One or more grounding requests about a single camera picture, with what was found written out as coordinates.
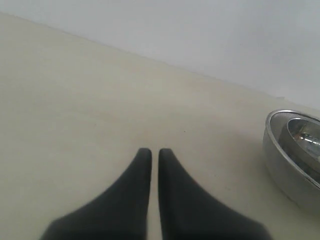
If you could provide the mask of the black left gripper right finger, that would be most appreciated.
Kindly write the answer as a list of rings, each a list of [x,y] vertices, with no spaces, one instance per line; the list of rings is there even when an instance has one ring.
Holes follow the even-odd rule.
[[[169,148],[158,154],[158,203],[164,240],[271,239],[261,223],[205,191]]]

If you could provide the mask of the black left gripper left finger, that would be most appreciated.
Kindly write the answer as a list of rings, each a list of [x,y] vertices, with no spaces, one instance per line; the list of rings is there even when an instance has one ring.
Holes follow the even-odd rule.
[[[152,152],[140,148],[128,168],[102,194],[54,220],[43,240],[145,240]]]

